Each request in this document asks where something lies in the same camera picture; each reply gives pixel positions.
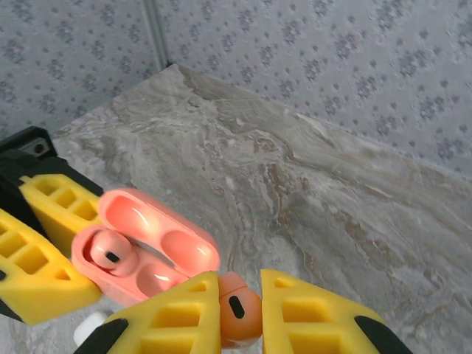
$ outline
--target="earbud case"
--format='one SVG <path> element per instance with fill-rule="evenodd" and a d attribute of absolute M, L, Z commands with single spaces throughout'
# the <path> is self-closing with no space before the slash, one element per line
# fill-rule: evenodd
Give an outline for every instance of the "earbud case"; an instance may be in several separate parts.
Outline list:
<path fill-rule="evenodd" d="M 98 202 L 98 214 L 102 224 L 75 235 L 72 264 L 123 306 L 134 305 L 197 274 L 219 268 L 218 248 L 211 235 L 139 190 L 122 188 L 105 193 Z M 94 236 L 105 230 L 119 232 L 132 242 L 138 262 L 131 273 L 118 277 L 92 260 Z M 140 243 L 167 259 L 157 257 Z"/>

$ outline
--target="gray floral wallpaper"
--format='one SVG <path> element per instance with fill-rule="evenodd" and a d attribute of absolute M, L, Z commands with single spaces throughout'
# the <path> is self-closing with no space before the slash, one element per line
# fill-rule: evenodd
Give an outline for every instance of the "gray floral wallpaper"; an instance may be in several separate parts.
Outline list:
<path fill-rule="evenodd" d="M 60 128 L 155 71 L 140 0 L 0 0 L 0 137 Z"/>
<path fill-rule="evenodd" d="M 158 0 L 177 63 L 472 176 L 471 0 Z"/>

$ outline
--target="marble surface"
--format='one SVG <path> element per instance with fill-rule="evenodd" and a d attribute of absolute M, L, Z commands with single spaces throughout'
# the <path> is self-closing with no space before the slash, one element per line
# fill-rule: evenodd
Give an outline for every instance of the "marble surface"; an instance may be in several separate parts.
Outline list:
<path fill-rule="evenodd" d="M 104 188 L 137 187 L 204 227 L 221 271 L 258 291 L 277 268 L 375 309 L 415 354 L 472 353 L 470 182 L 178 66 L 55 144 Z M 97 308 L 119 307 L 0 319 L 0 353 L 73 353 Z"/>

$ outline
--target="gripper cutout hole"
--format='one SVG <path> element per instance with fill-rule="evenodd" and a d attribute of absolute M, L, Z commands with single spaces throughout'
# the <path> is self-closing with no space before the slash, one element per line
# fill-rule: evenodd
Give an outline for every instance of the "gripper cutout hole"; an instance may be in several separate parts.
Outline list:
<path fill-rule="evenodd" d="M 90 201 L 84 201 L 83 203 L 80 203 L 74 211 L 74 214 L 87 221 L 94 220 L 98 215 L 96 209 L 90 203 Z"/>
<path fill-rule="evenodd" d="M 204 282 L 201 282 L 200 284 L 190 289 L 190 292 L 192 293 L 198 293 L 203 291 L 207 291 L 207 284 L 205 284 Z"/>
<path fill-rule="evenodd" d="M 168 339 L 143 339 L 139 354 L 190 354 L 195 338 L 185 336 Z"/>
<path fill-rule="evenodd" d="M 62 206 L 64 209 L 70 207 L 72 203 L 76 200 L 74 192 L 71 190 L 64 190 L 58 197 L 56 197 L 55 202 Z"/>
<path fill-rule="evenodd" d="M 200 312 L 200 305 L 168 305 L 157 313 L 152 327 L 197 327 L 200 322 Z"/>
<path fill-rule="evenodd" d="M 26 244 L 27 242 L 20 234 L 11 235 L 6 240 L 0 239 L 0 254 L 3 257 L 8 258 Z"/>
<path fill-rule="evenodd" d="M 277 278 L 275 279 L 274 286 L 276 288 L 293 288 L 295 285 L 288 279 Z"/>
<path fill-rule="evenodd" d="M 36 185 L 36 189 L 45 195 L 51 195 L 54 191 L 58 190 L 60 183 L 52 178 L 43 178 Z"/>
<path fill-rule="evenodd" d="M 312 333 L 289 333 L 294 354 L 352 354 L 341 346 L 341 338 L 336 333 L 323 336 Z"/>
<path fill-rule="evenodd" d="M 38 247 L 32 247 L 16 260 L 15 264 L 24 270 L 26 274 L 38 273 L 48 263 L 47 258 Z"/>
<path fill-rule="evenodd" d="M 282 304 L 284 322 L 327 322 L 329 313 L 323 302 L 312 299 L 289 299 Z"/>
<path fill-rule="evenodd" d="M 71 277 L 67 274 L 66 269 L 61 269 L 56 273 L 55 279 L 57 279 L 57 280 L 70 280 Z"/>

